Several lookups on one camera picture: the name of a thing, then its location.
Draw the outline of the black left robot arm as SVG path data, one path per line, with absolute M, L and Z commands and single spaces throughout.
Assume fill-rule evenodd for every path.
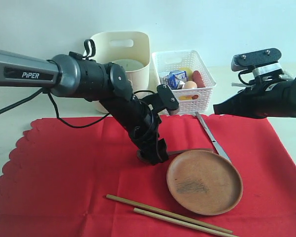
M 171 98 L 166 85 L 140 99 L 115 63 L 84 60 L 74 52 L 40 60 L 0 50 L 0 86 L 39 87 L 57 97 L 98 101 L 128 132 L 143 160 L 154 165 L 168 159 L 166 142 L 158 134 L 158 114 Z

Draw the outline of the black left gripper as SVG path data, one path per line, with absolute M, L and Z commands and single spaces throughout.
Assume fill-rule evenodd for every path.
M 165 139 L 159 139 L 158 128 L 161 118 L 153 114 L 146 103 L 140 104 L 144 109 L 142 123 L 128 132 L 131 141 L 137 146 L 138 159 L 151 165 L 168 160 L 167 144 Z

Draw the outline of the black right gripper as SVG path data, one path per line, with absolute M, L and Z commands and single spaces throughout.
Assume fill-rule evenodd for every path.
M 266 117 L 290 117 L 293 115 L 289 102 L 291 81 L 281 81 L 244 89 L 222 103 L 213 106 L 216 115 L 263 119 Z

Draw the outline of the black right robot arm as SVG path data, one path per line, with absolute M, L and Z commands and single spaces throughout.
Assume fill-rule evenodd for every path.
M 216 115 L 234 115 L 253 119 L 267 117 L 296 118 L 296 77 L 282 79 L 274 73 L 267 80 L 239 91 L 213 105 Z

